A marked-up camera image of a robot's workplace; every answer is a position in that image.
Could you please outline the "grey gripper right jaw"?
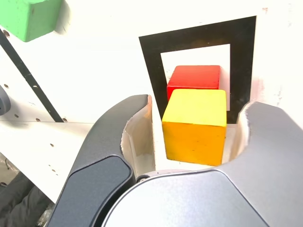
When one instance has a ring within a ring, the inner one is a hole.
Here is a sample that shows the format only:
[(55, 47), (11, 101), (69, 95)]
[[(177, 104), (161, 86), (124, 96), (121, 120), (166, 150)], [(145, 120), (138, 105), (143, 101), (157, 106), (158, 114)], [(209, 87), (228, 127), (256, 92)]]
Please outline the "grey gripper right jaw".
[(244, 109), (249, 138), (232, 161), (150, 177), (127, 190), (105, 227), (300, 227), (303, 131), (282, 109)]

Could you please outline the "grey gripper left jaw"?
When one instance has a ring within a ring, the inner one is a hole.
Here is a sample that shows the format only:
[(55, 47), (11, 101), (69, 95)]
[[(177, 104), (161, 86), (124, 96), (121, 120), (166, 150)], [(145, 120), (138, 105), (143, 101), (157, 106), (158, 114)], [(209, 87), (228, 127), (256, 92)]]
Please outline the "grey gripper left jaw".
[(152, 97), (130, 96), (107, 110), (88, 132), (48, 226), (101, 226), (137, 177), (153, 170)]

